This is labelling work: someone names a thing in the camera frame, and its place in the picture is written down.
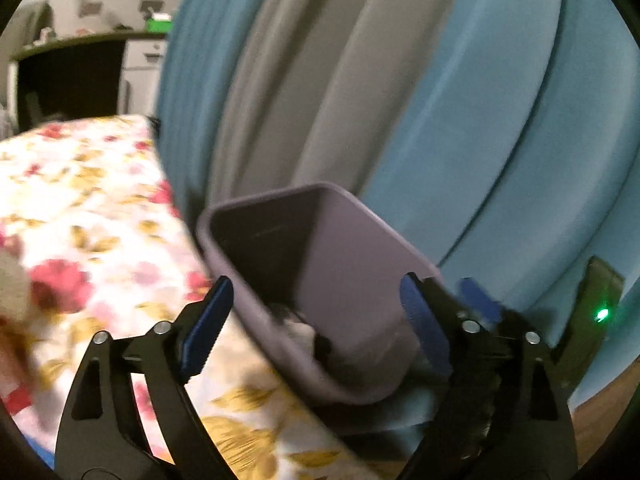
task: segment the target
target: blue gripper pad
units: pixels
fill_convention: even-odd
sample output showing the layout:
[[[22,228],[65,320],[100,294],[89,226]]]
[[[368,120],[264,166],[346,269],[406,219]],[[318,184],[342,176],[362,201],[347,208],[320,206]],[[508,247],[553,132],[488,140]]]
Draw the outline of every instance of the blue gripper pad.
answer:
[[[458,282],[458,297],[487,322],[497,324],[502,321],[502,305],[482,290],[472,278],[463,278]]]
[[[194,327],[184,338],[180,371],[186,379],[201,373],[209,353],[234,305],[234,287],[225,278],[213,294],[202,300],[207,304]]]
[[[448,378],[453,372],[449,361],[449,340],[409,275],[400,280],[400,303],[433,370]]]

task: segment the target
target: cabinet door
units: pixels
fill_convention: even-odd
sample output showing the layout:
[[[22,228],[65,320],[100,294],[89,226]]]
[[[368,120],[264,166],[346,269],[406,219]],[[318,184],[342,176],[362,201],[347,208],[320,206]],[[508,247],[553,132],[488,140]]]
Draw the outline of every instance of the cabinet door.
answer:
[[[153,115],[158,80],[159,70],[123,70],[118,113]]]

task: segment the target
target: floral fabric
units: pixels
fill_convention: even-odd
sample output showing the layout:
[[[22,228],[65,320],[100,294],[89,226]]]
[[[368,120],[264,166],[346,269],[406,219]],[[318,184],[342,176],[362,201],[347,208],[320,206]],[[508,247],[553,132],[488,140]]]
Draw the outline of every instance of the floral fabric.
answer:
[[[16,417],[53,450],[91,336],[140,335],[175,319],[215,276],[196,256],[141,117],[53,124],[0,142],[0,222],[2,236],[22,239],[35,301],[57,305],[25,328],[37,384],[33,407]],[[152,451],[171,460],[146,384],[133,382]],[[290,393],[233,314],[187,391],[240,480],[376,478]]]

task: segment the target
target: desk top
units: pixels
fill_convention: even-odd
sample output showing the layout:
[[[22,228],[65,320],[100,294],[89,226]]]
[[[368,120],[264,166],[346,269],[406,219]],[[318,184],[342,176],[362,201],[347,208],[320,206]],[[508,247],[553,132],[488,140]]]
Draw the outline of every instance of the desk top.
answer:
[[[84,36],[70,36],[68,38],[52,40],[39,46],[23,47],[12,56],[12,61],[19,62],[28,57],[70,46],[99,43],[101,41],[164,40],[165,36],[165,34],[146,32],[144,30],[114,30],[98,34],[85,34]]]

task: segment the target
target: metal pin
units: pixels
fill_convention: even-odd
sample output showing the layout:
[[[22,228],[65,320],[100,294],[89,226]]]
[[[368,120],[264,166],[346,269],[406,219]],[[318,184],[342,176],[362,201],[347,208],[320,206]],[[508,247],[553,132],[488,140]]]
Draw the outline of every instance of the metal pin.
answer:
[[[524,339],[526,339],[527,342],[532,345],[537,345],[538,343],[540,343],[540,336],[535,332],[527,332],[524,335]]]
[[[158,335],[166,334],[171,330],[171,322],[169,321],[158,321],[154,325],[154,332]]]
[[[100,332],[96,332],[94,334],[94,343],[96,343],[97,345],[101,345],[102,343],[107,341],[108,338],[109,332],[107,332],[106,330],[100,330]]]
[[[467,332],[468,334],[477,334],[480,332],[480,325],[471,319],[467,319],[462,322],[462,330]]]

